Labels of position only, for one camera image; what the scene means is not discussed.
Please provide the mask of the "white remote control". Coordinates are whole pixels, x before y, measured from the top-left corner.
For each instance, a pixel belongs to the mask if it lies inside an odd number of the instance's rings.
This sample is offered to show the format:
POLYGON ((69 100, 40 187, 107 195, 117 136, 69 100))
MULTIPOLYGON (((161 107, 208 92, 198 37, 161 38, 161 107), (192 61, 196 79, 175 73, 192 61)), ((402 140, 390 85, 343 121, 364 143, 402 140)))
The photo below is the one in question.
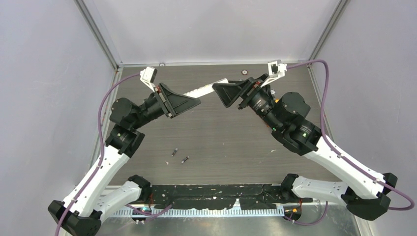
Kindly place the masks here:
POLYGON ((199 87, 197 89, 194 89, 194 90, 191 90, 187 93, 184 93, 183 95, 188 96, 188 97, 192 97, 192 98, 200 98, 202 96, 205 96, 207 94, 210 94, 210 93, 214 92, 214 89, 212 88, 212 86, 214 84, 218 84, 218 83, 221 83, 221 84, 228 83, 228 79, 224 78, 224 79, 215 81, 213 83, 204 85, 202 87, 199 87))

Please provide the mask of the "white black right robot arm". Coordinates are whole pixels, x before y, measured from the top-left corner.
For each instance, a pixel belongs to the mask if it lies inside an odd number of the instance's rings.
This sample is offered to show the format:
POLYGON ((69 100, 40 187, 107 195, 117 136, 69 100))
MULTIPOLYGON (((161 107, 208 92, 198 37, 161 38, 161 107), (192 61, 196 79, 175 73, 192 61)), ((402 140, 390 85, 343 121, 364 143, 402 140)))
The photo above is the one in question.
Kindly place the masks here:
POLYGON ((299 93, 288 92, 275 98, 270 86, 262 87, 260 81, 254 79, 216 83, 213 90, 225 107, 241 99, 238 108, 251 108, 286 149, 316 162, 339 178, 338 182, 331 182, 288 174, 280 189, 284 200, 312 198, 336 203, 369 221, 388 211, 388 193, 390 187, 396 185, 397 177, 376 172, 349 155, 336 152, 337 145, 306 119, 310 106, 299 93))

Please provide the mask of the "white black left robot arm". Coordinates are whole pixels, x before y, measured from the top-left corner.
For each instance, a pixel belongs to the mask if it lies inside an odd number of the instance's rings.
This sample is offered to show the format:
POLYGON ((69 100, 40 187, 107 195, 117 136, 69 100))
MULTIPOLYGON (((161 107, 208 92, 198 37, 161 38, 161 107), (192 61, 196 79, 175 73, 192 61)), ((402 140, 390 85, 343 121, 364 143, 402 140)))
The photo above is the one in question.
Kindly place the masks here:
POLYGON ((211 87, 205 87, 178 94, 161 83, 141 105, 127 98, 117 99, 110 115, 114 127, 108 138, 101 140, 100 157, 64 200, 54 200, 48 207, 58 229, 73 236, 94 236, 102 223, 125 205, 146 203, 151 196, 150 182, 138 175, 129 177, 113 192, 102 193, 143 141, 145 136, 139 128, 160 116, 174 118, 199 105, 200 97, 211 92, 211 87))

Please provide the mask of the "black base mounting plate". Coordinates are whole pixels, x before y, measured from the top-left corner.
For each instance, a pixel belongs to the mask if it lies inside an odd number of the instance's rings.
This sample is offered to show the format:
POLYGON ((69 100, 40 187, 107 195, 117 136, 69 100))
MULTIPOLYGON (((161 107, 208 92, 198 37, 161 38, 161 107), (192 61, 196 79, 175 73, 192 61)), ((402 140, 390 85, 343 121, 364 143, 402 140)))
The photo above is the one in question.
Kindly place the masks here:
POLYGON ((272 209, 276 204, 311 203, 277 184, 153 185, 139 199, 157 209, 231 209, 238 201, 242 209, 272 209))

